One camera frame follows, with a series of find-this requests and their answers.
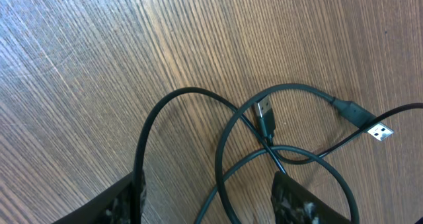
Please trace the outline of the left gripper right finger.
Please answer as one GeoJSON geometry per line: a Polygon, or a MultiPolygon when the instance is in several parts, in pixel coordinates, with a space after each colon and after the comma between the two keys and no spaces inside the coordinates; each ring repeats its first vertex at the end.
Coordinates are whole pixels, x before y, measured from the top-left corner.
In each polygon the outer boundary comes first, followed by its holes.
{"type": "Polygon", "coordinates": [[[280,171],[274,175],[270,199],[276,224],[352,223],[280,171]]]}

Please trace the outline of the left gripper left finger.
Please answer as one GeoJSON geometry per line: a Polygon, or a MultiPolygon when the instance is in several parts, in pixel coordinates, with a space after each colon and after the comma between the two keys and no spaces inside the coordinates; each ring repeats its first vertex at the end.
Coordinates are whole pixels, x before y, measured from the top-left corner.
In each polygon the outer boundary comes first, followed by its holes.
{"type": "Polygon", "coordinates": [[[117,183],[93,198],[91,201],[67,214],[54,224],[93,224],[93,223],[142,223],[147,186],[145,173],[141,175],[139,221],[135,222],[131,211],[133,194],[133,174],[129,173],[117,183]]]}

